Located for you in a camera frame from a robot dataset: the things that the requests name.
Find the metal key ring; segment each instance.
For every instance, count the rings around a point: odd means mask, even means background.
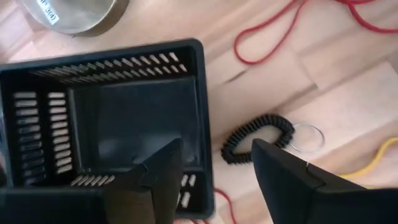
[[[326,144],[326,137],[325,137],[325,134],[323,133],[323,131],[322,131],[320,128],[318,128],[317,126],[315,126],[315,125],[313,125],[313,124],[309,124],[309,123],[297,123],[297,124],[293,125],[294,128],[299,127],[299,126],[308,126],[308,127],[310,127],[310,128],[316,129],[316,130],[321,134],[322,142],[321,142],[321,143],[318,145],[318,147],[316,147],[314,150],[303,150],[302,148],[295,146],[293,143],[290,143],[290,145],[291,145],[296,151],[298,151],[298,152],[316,152],[316,151],[321,150],[321,149],[325,146],[325,144]]]

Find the light wood plank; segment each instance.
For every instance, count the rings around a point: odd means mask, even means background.
[[[311,85],[295,55],[284,49],[269,63],[253,67],[237,80],[209,87],[211,135],[227,133]]]
[[[10,2],[11,0],[0,0],[0,11],[2,11],[2,9],[4,9]]]
[[[72,36],[46,30],[40,37],[35,37],[33,43],[43,58],[91,52],[88,46],[85,47],[85,43],[72,40]]]
[[[306,161],[329,154],[353,139],[398,118],[398,75],[382,63],[311,103],[286,115],[293,123],[312,123],[326,135],[326,145],[316,153],[289,151]]]
[[[398,26],[398,14],[380,21],[382,26]],[[323,45],[302,61],[320,89],[326,89],[361,70],[367,69],[381,58],[398,49],[394,35],[381,35],[367,30],[355,30],[334,42]]]
[[[243,195],[233,202],[234,214],[239,224],[253,224],[270,220],[269,211],[259,189]],[[233,223],[228,205],[219,209],[225,224]]]
[[[313,162],[335,174],[349,174],[370,163],[381,144],[392,137],[398,137],[398,121],[370,131]],[[370,173],[351,179],[367,187],[398,187],[398,147],[392,145],[381,162]]]
[[[41,58],[43,54],[37,49],[34,43],[31,41],[23,45],[12,57],[8,59],[9,63],[23,62],[32,60],[32,58]]]
[[[397,7],[397,1],[377,1],[357,9],[364,19],[383,26],[378,19],[396,11]],[[344,4],[331,0],[310,1],[301,13],[290,43],[294,50],[301,52],[339,39],[339,35],[352,29],[361,30]]]
[[[281,7],[280,4],[273,5],[269,12],[276,12]],[[289,13],[286,17],[276,21],[274,24],[269,26],[267,29],[260,30],[247,39],[244,39],[239,45],[239,51],[241,55],[249,60],[256,60],[264,56],[266,53],[275,46],[280,37],[282,37],[286,30],[289,21],[293,14]],[[272,59],[266,64],[272,63],[277,58],[283,58],[283,50],[290,50],[288,45],[285,45],[285,49],[277,52]],[[232,49],[220,55],[217,59],[211,61],[207,65],[207,82],[208,89],[226,82],[227,80],[235,77],[237,74],[246,71],[249,68],[248,65],[241,63],[234,55]]]
[[[391,66],[398,72],[398,51],[393,52],[389,57],[388,61]]]
[[[265,218],[256,224],[273,224],[273,222],[272,222],[271,218]]]
[[[219,212],[216,212],[214,215],[212,215],[211,218],[208,219],[208,222],[210,222],[211,224],[227,224],[219,215]]]
[[[33,36],[24,13],[14,3],[8,4],[0,14],[0,30],[3,30],[0,35],[0,53],[5,61]]]
[[[214,153],[213,172],[215,187],[225,191],[232,201],[259,189],[252,164],[230,166],[219,153]],[[216,195],[216,207],[221,208],[225,205],[226,200]]]
[[[126,10],[128,13],[125,13],[109,32],[94,39],[86,37],[59,39],[57,35],[48,35],[44,39],[47,49],[56,48],[59,55],[65,55],[187,37],[205,38],[208,35],[207,30],[212,29],[216,21],[245,3],[244,0],[189,3],[184,0],[133,1]],[[210,38],[204,43],[214,40],[216,39]]]
[[[214,25],[204,30],[199,39],[205,45],[206,61],[212,62],[223,53],[231,50],[236,36],[244,29],[264,22],[279,11],[289,0],[252,0],[246,1],[237,10],[215,21]],[[267,45],[270,37],[257,44]]]

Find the spiral wrist keychain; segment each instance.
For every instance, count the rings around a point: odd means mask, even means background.
[[[221,156],[223,159],[228,164],[245,164],[252,162],[251,152],[235,154],[234,151],[241,141],[265,126],[273,126],[282,132],[282,134],[280,134],[278,139],[274,142],[274,145],[280,149],[284,149],[288,145],[291,145],[295,150],[300,152],[315,152],[319,151],[325,145],[325,135],[317,126],[308,123],[298,123],[293,125],[290,121],[282,116],[276,114],[265,114],[248,122],[247,124],[242,125],[228,137],[223,145],[223,148],[221,149]],[[299,126],[308,126],[310,128],[316,129],[320,133],[322,141],[316,149],[311,151],[304,150],[301,147],[297,147],[291,143],[295,133],[295,128]]]

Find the white label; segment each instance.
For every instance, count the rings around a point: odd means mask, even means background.
[[[39,6],[42,8],[44,15],[49,20],[51,25],[54,25],[56,22],[58,22],[58,20],[60,20],[48,0],[37,0],[37,4],[39,4]]]

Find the yellow cable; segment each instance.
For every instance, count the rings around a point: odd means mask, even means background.
[[[398,142],[398,138],[388,139],[381,145],[376,156],[373,158],[373,160],[367,166],[363,167],[360,170],[352,172],[350,174],[342,174],[342,175],[340,175],[340,177],[342,177],[344,179],[352,179],[352,178],[362,176],[362,175],[372,171],[374,169],[374,167],[376,167],[379,164],[379,162],[380,162],[381,158],[383,157],[384,153],[386,152],[386,150],[388,148],[390,148],[390,146],[396,142]]]

